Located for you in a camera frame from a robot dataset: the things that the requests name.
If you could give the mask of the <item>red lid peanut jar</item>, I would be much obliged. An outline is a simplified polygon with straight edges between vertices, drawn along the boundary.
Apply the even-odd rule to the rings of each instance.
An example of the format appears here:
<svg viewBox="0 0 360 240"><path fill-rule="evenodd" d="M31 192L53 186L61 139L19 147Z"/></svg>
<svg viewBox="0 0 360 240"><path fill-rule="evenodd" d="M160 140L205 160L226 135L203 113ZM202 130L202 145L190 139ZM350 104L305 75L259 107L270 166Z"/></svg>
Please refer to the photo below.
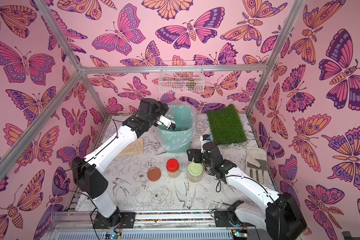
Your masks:
<svg viewBox="0 0 360 240"><path fill-rule="evenodd" d="M180 165L176 159L168 160L166 168L170 178L177 178L180 175Z"/></svg>

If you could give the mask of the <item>brown jar lid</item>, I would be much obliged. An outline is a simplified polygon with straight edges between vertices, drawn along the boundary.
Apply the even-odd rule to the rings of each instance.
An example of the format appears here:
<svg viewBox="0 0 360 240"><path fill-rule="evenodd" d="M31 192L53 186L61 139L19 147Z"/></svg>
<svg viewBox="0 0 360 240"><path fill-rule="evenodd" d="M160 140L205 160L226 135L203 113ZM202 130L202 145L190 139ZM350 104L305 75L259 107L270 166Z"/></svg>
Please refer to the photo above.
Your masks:
<svg viewBox="0 0 360 240"><path fill-rule="evenodd" d="M152 167L147 171L147 178L151 182L157 182L161 176L161 170L157 167Z"/></svg>

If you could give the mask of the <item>peanut jar clear plastic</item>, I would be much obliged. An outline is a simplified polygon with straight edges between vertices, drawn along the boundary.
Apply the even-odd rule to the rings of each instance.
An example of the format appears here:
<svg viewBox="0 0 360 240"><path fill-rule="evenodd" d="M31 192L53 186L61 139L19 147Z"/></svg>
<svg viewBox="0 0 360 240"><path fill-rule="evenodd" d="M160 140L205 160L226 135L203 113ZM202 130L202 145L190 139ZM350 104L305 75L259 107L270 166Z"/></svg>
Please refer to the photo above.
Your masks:
<svg viewBox="0 0 360 240"><path fill-rule="evenodd" d="M175 111L173 109L169 108L168 111L166 112L165 117L167 119L170 119L171 121L174 121L174 119L175 119Z"/></svg>

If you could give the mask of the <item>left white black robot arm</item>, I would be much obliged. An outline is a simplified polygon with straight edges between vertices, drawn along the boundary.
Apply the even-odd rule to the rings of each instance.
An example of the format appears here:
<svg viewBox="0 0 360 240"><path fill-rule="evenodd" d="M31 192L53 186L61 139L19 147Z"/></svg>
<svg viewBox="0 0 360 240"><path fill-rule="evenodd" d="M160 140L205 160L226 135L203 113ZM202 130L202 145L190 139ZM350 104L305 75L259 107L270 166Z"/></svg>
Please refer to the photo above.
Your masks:
<svg viewBox="0 0 360 240"><path fill-rule="evenodd" d="M116 228L121 224L120 210L107 192L108 180L103 172L129 144L137 140L152 126L174 130L176 123L170 118L170 107L160 101L146 98L138 110L122 122L117 132L104 144L85 157L72 161L74 183L88 196L97 209L97 219L105 227Z"/></svg>

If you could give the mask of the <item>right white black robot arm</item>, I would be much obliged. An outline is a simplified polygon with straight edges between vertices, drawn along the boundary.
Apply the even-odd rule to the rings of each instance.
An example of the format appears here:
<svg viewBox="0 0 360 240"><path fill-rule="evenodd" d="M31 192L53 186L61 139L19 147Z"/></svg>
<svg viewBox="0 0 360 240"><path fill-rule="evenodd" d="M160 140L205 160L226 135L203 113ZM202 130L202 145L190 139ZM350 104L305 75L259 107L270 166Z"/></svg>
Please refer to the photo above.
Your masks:
<svg viewBox="0 0 360 240"><path fill-rule="evenodd" d="M214 142L201 149L187 150L190 162L205 165L220 184L227 184L250 198L257 206L236 201L229 207L234 225L248 223L268 232L273 240L296 240L306 230L296 199L289 193L273 191L245 174L236 164L225 160Z"/></svg>

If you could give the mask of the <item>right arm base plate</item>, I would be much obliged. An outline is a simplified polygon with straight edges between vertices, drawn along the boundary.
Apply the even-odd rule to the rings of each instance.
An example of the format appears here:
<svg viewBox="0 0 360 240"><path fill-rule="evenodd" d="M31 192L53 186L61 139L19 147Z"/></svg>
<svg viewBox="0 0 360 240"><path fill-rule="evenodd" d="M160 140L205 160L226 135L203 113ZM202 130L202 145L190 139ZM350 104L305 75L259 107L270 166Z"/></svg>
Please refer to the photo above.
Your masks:
<svg viewBox="0 0 360 240"><path fill-rule="evenodd" d="M214 210L211 210L210 214L211 214L211 217L215 220L216 227L241 228L243 226L246 226L246 227L254 226L249 223L241 223L241 222L237 222L236 224L232 223L232 221L229 218L228 211L214 209Z"/></svg>

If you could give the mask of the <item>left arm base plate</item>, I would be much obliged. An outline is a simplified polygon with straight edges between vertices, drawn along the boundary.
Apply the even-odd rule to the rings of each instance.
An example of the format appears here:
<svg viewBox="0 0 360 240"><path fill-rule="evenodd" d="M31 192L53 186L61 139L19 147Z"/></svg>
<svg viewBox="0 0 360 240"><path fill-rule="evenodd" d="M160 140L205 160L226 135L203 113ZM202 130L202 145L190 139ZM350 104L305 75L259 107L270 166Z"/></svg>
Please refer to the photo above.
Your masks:
<svg viewBox="0 0 360 240"><path fill-rule="evenodd" d="M132 229L135 223L135 212L116 212L109 218L97 214L94 220L95 229Z"/></svg>

